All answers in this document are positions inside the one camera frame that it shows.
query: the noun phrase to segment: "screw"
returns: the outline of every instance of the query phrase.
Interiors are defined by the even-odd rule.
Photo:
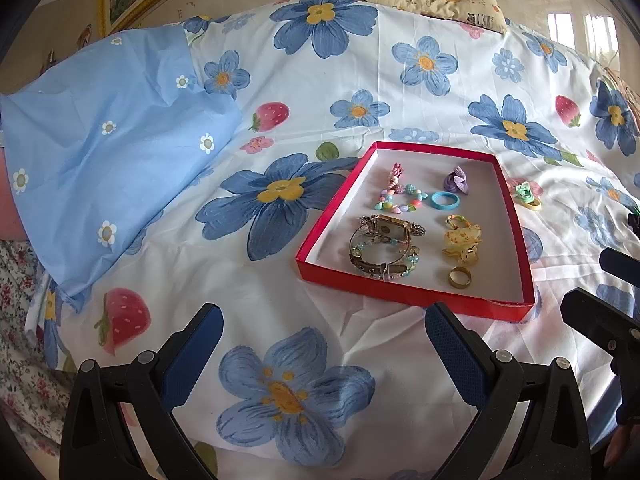
[[[146,365],[154,360],[156,354],[154,354],[151,350],[145,350],[138,355],[138,362],[141,365]]]
[[[82,362],[82,364],[80,365],[80,369],[83,372],[90,372],[91,370],[94,369],[95,366],[95,361],[93,359],[87,359],[86,361]]]
[[[512,359],[512,355],[506,350],[497,350],[495,353],[495,358],[498,359],[501,363],[508,363]]]
[[[556,364],[561,367],[562,370],[568,370],[571,366],[571,363],[564,357],[559,357],[558,359],[556,359]]]

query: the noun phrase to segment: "blue flower print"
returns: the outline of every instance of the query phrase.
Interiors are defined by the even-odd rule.
[[[47,289],[44,310],[44,357],[47,366],[52,369],[58,367],[58,350],[66,355],[69,354],[58,334],[63,299],[59,294],[56,294],[57,287],[56,282],[51,280]]]
[[[529,263],[534,264],[542,256],[544,249],[542,240],[540,237],[527,227],[522,227],[522,236],[524,237],[524,244],[527,247],[527,256],[529,257]]]
[[[471,128],[473,134],[502,140],[508,150],[533,158],[542,155],[562,160],[560,151],[549,145],[558,140],[541,124],[527,123],[527,112],[522,102],[511,95],[506,95],[502,101],[502,114],[498,113],[494,101],[487,95],[480,96],[479,102],[469,105],[469,114],[486,123]]]
[[[589,64],[587,63],[587,58],[584,57],[583,54],[581,54],[580,52],[578,52],[577,50],[574,50],[572,48],[568,48],[567,52],[569,54],[571,54],[572,56],[574,56],[575,59],[580,61],[580,63],[582,63],[585,67],[589,68]]]
[[[540,315],[540,311],[542,310],[542,295],[540,294],[540,289],[537,286],[533,286],[533,296],[535,298],[535,303],[531,307],[531,309],[527,312],[527,315],[523,317],[520,321],[510,321],[511,324],[526,324],[529,321],[533,321]]]
[[[235,50],[227,50],[220,58],[220,63],[206,63],[204,73],[209,79],[204,82],[204,89],[210,94],[230,95],[236,100],[237,91],[251,82],[251,76],[243,68],[238,68],[239,64],[240,56]]]
[[[386,480],[431,480],[436,471],[428,471],[426,473],[418,473],[415,469],[403,469],[393,473]],[[362,478],[354,478],[353,480],[364,480]]]
[[[604,215],[599,215],[590,207],[579,207],[575,222],[591,235],[591,241],[605,249],[607,247],[619,247],[616,226]]]
[[[235,18],[233,20],[229,20],[228,22],[225,23],[225,26],[222,27],[222,32],[224,34],[228,34],[232,30],[240,30],[254,16],[255,16],[255,12],[251,12],[249,14],[243,14],[242,16],[239,16],[238,18]]]
[[[209,28],[210,18],[208,16],[193,16],[182,24],[184,30],[191,34],[197,34],[198,32],[206,32]]]
[[[403,128],[402,130],[391,128],[389,134],[389,139],[400,142],[435,142],[439,138],[440,136],[436,132],[420,128]]]
[[[209,176],[210,174],[213,174],[215,168],[213,168],[212,166],[209,166],[207,168],[205,168],[204,170],[202,170],[199,174],[197,174],[193,180],[187,184],[187,187],[185,187],[184,189],[189,189],[190,187],[196,187],[199,183],[200,180],[205,177],[205,176]]]
[[[566,58],[564,54],[559,50],[556,50],[556,46],[551,40],[546,40],[535,34],[523,33],[524,36],[529,38],[527,46],[536,56],[542,56],[545,58],[546,64],[554,74],[558,72],[558,65],[566,66]]]
[[[638,129],[626,101],[618,90],[609,91],[602,80],[598,80],[598,95],[591,99],[589,105],[591,115],[598,117],[596,137],[604,142],[610,150],[618,139],[618,146],[623,155],[636,152]]]
[[[357,0],[300,0],[274,11],[274,22],[288,22],[273,38],[275,48],[294,54],[311,36],[311,45],[322,59],[340,56],[349,45],[347,32],[368,36],[376,25],[378,10],[354,5]]]
[[[513,57],[511,50],[501,48],[500,54],[494,54],[493,62],[495,73],[500,76],[500,79],[511,79],[514,83],[522,81],[520,72],[524,70],[524,65],[517,57]]]
[[[418,40],[418,48],[408,43],[396,43],[391,54],[398,63],[404,64],[400,81],[407,86],[424,82],[427,90],[435,96],[443,96],[451,90],[447,75],[458,69],[458,60],[451,54],[441,54],[440,45],[431,36]]]
[[[640,294],[635,289],[636,296],[629,292],[625,292],[620,288],[612,285],[604,285],[601,283],[596,289],[596,296],[602,301],[606,301],[620,312],[627,314],[629,317],[640,319]]]
[[[147,225],[140,229],[140,232],[133,239],[131,245],[127,248],[126,251],[124,251],[125,254],[133,256],[134,254],[138,254],[140,252],[140,249],[142,248],[142,240],[144,240],[146,236],[146,228],[148,228],[151,224],[157,222],[161,218],[163,213],[164,209],[162,209],[156,216],[149,220],[149,223]]]
[[[202,236],[217,240],[255,218],[246,244],[249,259],[279,252],[302,229],[306,210],[323,210],[345,181],[330,172],[352,170],[360,159],[308,160],[304,153],[294,153],[274,161],[264,174],[242,170],[224,180],[220,187],[234,196],[215,198],[198,211],[196,220],[206,224]]]
[[[616,202],[620,202],[624,207],[629,209],[629,211],[635,211],[636,201],[631,198],[628,194],[623,193],[619,189],[613,187],[608,178],[602,177],[600,179],[600,183],[597,183],[590,177],[587,177],[587,184],[596,188],[598,193],[602,193],[605,196],[608,196],[610,199],[615,200]]]
[[[305,466],[332,466],[344,454],[335,431],[371,402],[376,381],[364,368],[326,369],[326,341],[316,328],[271,346],[261,360],[248,346],[227,352],[218,369],[220,383],[243,399],[218,417],[227,442],[253,447],[276,440],[285,460]]]
[[[382,101],[374,101],[368,90],[358,90],[351,101],[336,101],[329,108],[331,115],[340,117],[335,122],[335,128],[349,128],[350,126],[380,126],[378,117],[387,115],[391,107]]]

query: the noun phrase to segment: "blue gripper pad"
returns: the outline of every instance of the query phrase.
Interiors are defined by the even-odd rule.
[[[222,311],[211,308],[167,367],[162,379],[162,403],[167,411],[181,406],[222,337]]]
[[[462,399],[482,410],[488,398],[484,371],[436,304],[425,310],[424,327]]]

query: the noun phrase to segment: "human hand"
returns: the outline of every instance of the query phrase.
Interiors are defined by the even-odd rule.
[[[618,426],[604,456],[604,467],[611,467],[624,455],[629,443],[640,434],[640,425]]]

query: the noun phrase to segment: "window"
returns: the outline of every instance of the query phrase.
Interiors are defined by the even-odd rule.
[[[570,14],[548,14],[549,36],[553,41],[575,48],[574,26]]]
[[[618,51],[618,37],[613,18],[587,14],[584,17],[584,25],[587,29],[589,56],[607,65]]]

